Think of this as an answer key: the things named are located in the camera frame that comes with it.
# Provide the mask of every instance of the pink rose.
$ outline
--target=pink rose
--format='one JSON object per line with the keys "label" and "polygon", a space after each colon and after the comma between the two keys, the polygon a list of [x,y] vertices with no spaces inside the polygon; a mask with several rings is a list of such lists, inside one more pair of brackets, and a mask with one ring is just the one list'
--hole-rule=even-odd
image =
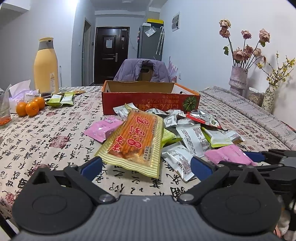
{"label": "pink rose", "polygon": [[243,61],[244,58],[245,58],[245,55],[240,48],[237,48],[235,51],[233,51],[233,59],[234,60]]}
{"label": "pink rose", "polygon": [[252,35],[249,33],[248,30],[242,30],[241,33],[242,33],[242,36],[244,39],[251,39],[252,38]]}
{"label": "pink rose", "polygon": [[231,23],[227,19],[220,20],[219,24],[221,28],[226,28],[226,29],[228,29],[228,27],[231,26]]}
{"label": "pink rose", "polygon": [[247,53],[247,55],[249,56],[249,57],[251,57],[251,55],[252,55],[252,53],[253,53],[253,48],[251,47],[251,46],[249,46],[249,45],[247,45],[245,48],[244,48],[244,51]]}
{"label": "pink rose", "polygon": [[248,55],[248,53],[246,52],[246,51],[244,51],[244,60],[248,60],[249,59],[249,55]]}
{"label": "pink rose", "polygon": [[261,42],[268,42],[270,40],[270,33],[266,32],[265,29],[261,29],[259,33],[259,38]]}
{"label": "pink rose", "polygon": [[223,38],[229,38],[230,37],[230,32],[227,30],[227,28],[221,28],[221,30],[219,31],[219,34]]}
{"label": "pink rose", "polygon": [[253,55],[254,55],[255,57],[259,57],[259,56],[261,55],[261,49],[256,48],[256,49],[254,50],[254,52],[253,52]]}

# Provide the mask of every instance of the purple jacket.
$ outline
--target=purple jacket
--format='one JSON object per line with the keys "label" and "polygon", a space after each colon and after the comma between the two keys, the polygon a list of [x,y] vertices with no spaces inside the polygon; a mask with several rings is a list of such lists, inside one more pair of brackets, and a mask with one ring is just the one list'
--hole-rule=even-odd
{"label": "purple jacket", "polygon": [[126,59],[118,70],[114,81],[137,81],[143,65],[153,66],[151,82],[170,82],[164,62],[152,59]]}

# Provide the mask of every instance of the label on bottle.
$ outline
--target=label on bottle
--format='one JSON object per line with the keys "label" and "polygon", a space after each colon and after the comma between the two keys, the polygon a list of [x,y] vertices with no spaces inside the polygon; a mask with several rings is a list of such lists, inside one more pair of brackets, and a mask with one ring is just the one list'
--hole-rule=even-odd
{"label": "label on bottle", "polygon": [[50,74],[50,91],[55,91],[55,84],[54,84],[54,73]]}

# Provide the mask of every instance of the pink snack package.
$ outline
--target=pink snack package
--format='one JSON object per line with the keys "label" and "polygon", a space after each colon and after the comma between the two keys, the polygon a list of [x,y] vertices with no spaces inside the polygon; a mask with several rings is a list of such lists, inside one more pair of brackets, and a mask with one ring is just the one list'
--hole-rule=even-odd
{"label": "pink snack package", "polygon": [[214,164],[220,161],[236,162],[245,165],[257,166],[237,145],[221,147],[217,150],[208,150],[205,156]]}
{"label": "pink snack package", "polygon": [[103,142],[123,123],[113,116],[92,124],[90,128],[84,131],[84,134],[94,138],[98,142]]}

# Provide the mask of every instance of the pink vase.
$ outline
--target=pink vase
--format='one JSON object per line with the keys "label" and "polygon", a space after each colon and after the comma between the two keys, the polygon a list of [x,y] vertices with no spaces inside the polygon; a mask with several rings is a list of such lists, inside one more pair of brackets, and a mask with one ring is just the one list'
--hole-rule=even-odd
{"label": "pink vase", "polygon": [[230,90],[241,95],[246,89],[248,71],[239,66],[232,66],[231,76],[229,80]]}

